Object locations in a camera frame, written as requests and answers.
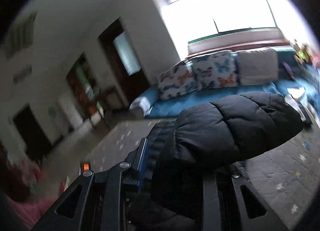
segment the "bright window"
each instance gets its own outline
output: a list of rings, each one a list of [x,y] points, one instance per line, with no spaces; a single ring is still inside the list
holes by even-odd
[[[168,16],[189,42],[239,29],[275,27],[266,0],[167,0]]]
[[[125,32],[121,33],[113,41],[120,59],[124,65],[128,75],[133,75],[141,70],[141,66],[137,60],[137,57],[131,47],[129,38]]]

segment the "floor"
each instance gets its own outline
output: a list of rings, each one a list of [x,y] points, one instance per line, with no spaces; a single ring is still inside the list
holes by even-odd
[[[159,120],[114,121],[109,131],[103,122],[96,129],[84,125],[61,143],[43,164],[35,198],[56,196],[59,184],[78,176],[79,165],[89,160],[94,172],[111,168],[134,150]],[[291,230],[308,208],[320,183],[320,129],[303,130],[290,141],[254,157],[247,171],[254,187]]]
[[[86,159],[112,129],[123,121],[136,122],[135,116],[129,111],[108,115],[105,119],[108,121],[107,125],[100,121],[100,116],[93,117],[96,129],[86,121],[51,151],[42,164],[42,177],[31,200],[57,196],[60,184],[66,181],[67,176],[72,181],[77,177],[75,174],[79,171],[80,162]]]

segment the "throw pillow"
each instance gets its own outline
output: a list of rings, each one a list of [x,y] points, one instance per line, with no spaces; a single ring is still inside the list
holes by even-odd
[[[221,51],[191,59],[198,90],[236,87],[236,65],[230,51]]]
[[[257,85],[278,79],[277,52],[269,47],[237,51],[238,75],[241,85]]]
[[[196,80],[190,65],[181,61],[158,76],[160,98],[168,100],[197,89]]]

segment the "sofa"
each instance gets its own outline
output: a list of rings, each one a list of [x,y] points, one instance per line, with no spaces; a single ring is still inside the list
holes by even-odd
[[[318,72],[311,66],[304,67],[297,64],[294,55],[295,50],[290,46],[272,47],[276,51],[278,76],[271,82],[256,84],[256,85],[241,85],[238,82],[236,87],[219,88],[219,89],[204,89],[193,91],[182,96],[173,97],[168,100],[160,98],[161,91],[157,84],[151,86],[143,94],[141,94],[130,106],[131,110],[137,113],[141,111],[145,118],[174,118],[185,109],[196,105],[201,105],[207,102],[220,99],[222,97],[234,94],[240,94],[251,91],[262,91],[268,93],[279,93],[283,96],[288,95],[288,88],[305,88],[305,93],[300,98],[301,103],[306,105],[308,98],[319,98],[319,76]],[[238,52],[231,52],[231,57],[234,59],[236,66]],[[193,67],[193,59],[189,60],[189,65]],[[287,71],[283,68],[283,62],[288,64],[294,72],[295,81],[290,79]]]

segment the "door glass panel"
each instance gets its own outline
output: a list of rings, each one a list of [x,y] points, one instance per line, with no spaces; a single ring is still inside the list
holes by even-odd
[[[128,36],[125,32],[121,33],[118,37],[113,41],[120,59],[127,71],[128,75],[132,75],[140,71],[141,66],[137,60],[137,57],[131,47]]]
[[[89,80],[87,79],[83,68],[81,66],[76,67],[76,74],[78,76],[79,81],[81,82],[81,85],[87,95],[89,97],[89,100],[93,100],[95,96],[95,92],[93,91],[92,87],[90,86]]]

